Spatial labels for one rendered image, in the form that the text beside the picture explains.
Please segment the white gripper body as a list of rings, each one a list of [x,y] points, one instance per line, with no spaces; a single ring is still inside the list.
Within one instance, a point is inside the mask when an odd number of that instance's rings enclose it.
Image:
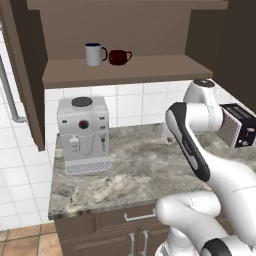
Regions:
[[[169,128],[167,127],[166,123],[162,124],[162,133],[161,133],[161,137],[165,138],[167,141],[172,141],[174,139],[173,134],[171,133],[171,131],[169,130]]]

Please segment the dark red mug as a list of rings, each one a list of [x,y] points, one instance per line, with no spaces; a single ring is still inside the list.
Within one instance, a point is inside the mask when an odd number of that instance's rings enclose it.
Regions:
[[[131,58],[132,53],[124,50],[111,50],[108,56],[109,63],[116,66],[126,64]]]

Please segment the white mug with dark rim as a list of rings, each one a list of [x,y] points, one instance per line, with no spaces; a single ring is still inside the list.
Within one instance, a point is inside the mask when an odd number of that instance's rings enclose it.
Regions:
[[[100,43],[85,44],[86,64],[88,66],[99,66],[108,58],[108,51]]]

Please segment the white coffee machine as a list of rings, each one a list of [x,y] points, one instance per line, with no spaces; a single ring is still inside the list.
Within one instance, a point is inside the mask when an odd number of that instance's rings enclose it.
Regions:
[[[61,99],[57,123],[67,175],[94,175],[111,168],[109,112],[102,96]]]

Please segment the brown drawer front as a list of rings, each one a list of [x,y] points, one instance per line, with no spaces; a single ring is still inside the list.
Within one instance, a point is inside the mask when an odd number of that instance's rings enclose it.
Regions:
[[[156,217],[132,222],[124,220],[124,213],[127,213],[129,217],[147,215],[152,213],[153,208],[154,205],[150,204],[97,213],[94,215],[95,231],[99,233],[115,229],[124,230],[128,227],[138,227],[148,223],[159,224],[159,220]]]

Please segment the brown base cupboard door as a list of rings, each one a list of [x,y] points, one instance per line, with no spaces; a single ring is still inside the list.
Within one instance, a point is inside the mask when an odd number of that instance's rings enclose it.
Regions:
[[[141,256],[140,252],[143,250],[144,235],[143,230],[148,230],[148,249],[147,256],[155,256],[155,252],[158,247],[165,241],[169,227],[162,224],[144,225],[138,229],[138,241],[137,241],[137,256]]]
[[[81,238],[75,241],[62,242],[63,256],[128,256],[131,248],[129,233],[134,232],[135,256],[137,246],[137,229],[129,228]]]

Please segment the brown open wall cabinet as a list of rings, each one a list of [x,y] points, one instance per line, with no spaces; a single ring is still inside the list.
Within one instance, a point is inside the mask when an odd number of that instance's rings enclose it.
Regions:
[[[210,43],[222,27],[210,19],[224,14],[226,0],[27,0],[42,22],[48,62],[47,89],[210,78],[213,69],[190,54],[212,62]],[[122,66],[85,63],[85,45],[130,51]]]

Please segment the brown wall cabinet door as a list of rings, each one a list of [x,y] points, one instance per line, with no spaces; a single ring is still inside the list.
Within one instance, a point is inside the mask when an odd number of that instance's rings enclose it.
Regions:
[[[191,11],[185,53],[256,114],[256,0]]]
[[[42,77],[48,62],[40,12],[27,0],[0,0],[0,18],[17,89],[30,133],[45,150],[45,100]]]

